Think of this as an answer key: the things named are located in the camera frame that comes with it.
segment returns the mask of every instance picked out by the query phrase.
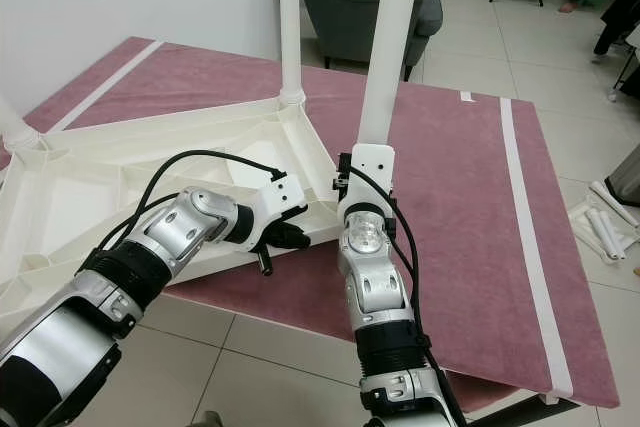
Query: tiled floor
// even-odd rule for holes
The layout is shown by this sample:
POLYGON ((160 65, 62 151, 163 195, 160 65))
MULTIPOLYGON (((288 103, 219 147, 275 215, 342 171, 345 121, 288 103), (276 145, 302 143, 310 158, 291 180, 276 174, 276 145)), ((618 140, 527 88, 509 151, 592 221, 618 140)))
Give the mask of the tiled floor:
MULTIPOLYGON (((536 0, 442 1, 444 26, 411 81, 533 101, 567 205, 576 203, 587 182, 610 173, 640 140, 640 103, 606 98, 622 55, 589 62, 602 28, 598 13, 559 14, 561 0, 543 8, 536 0)), ((322 65, 306 18, 303 36, 304 62, 322 65)), ((622 406, 582 407, 532 425, 638 425, 640 277, 632 269, 640 247, 617 266, 580 251, 622 406)), ((336 339, 162 297, 124 350, 123 365, 74 425, 179 427, 206 409, 219 411, 228 427, 354 427, 366 419, 354 348, 336 339)))

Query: table top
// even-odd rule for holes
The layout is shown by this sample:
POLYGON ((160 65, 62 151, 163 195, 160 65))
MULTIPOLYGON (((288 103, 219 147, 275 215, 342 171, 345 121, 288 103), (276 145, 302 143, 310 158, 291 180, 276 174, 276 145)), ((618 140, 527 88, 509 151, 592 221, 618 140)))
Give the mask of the table top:
MULTIPOLYGON (((128 39, 26 121, 46 132, 151 42, 128 39)), ((365 82, 303 69, 307 115, 336 160, 356 138, 365 82)), ((164 44, 69 127, 275 97, 280 86, 277 62, 164 44)), ((516 388, 618 405, 534 106, 401 83, 390 143, 394 194, 421 259, 424 328, 441 364, 459 373, 463 409, 516 388)), ((6 161, 0 153, 0 167, 6 161)), ((247 265, 168 291, 352 340, 336 257, 326 243, 274 259, 269 278, 247 265)))

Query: gray armchair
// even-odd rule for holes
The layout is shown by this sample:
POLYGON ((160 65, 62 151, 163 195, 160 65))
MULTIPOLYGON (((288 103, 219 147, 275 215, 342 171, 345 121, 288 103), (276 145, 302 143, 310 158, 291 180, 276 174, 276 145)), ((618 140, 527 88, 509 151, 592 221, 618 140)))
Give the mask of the gray armchair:
MULTIPOLYGON (((380 0, 304 0, 329 68, 331 59, 369 62, 380 0)), ((403 64, 404 80, 429 37, 442 26, 440 0, 413 0, 403 64)))

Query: white wall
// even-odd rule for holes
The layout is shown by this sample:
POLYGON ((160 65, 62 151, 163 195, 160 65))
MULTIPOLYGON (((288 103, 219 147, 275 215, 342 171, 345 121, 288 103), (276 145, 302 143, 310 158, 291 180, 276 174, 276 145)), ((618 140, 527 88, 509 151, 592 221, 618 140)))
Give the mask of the white wall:
POLYGON ((277 59, 278 0, 0 0, 0 89, 25 114, 131 35, 277 59))

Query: white plastic panel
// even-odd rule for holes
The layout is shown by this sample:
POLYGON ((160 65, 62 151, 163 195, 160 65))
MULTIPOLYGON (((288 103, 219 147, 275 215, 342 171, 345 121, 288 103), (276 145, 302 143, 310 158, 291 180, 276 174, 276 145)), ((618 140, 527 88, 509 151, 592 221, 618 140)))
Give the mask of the white plastic panel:
MULTIPOLYGON (((335 239, 335 165, 303 107, 279 105, 266 99, 45 134, 51 150, 19 151, 0 190, 0 335, 72 277, 133 213, 156 169, 184 150, 215 149, 297 174, 309 209, 292 222, 313 244, 335 239)), ((235 162, 191 157, 167 171, 151 200, 195 185, 242 203, 266 182, 235 162)), ((175 282, 255 260, 230 245, 205 245, 175 282)))

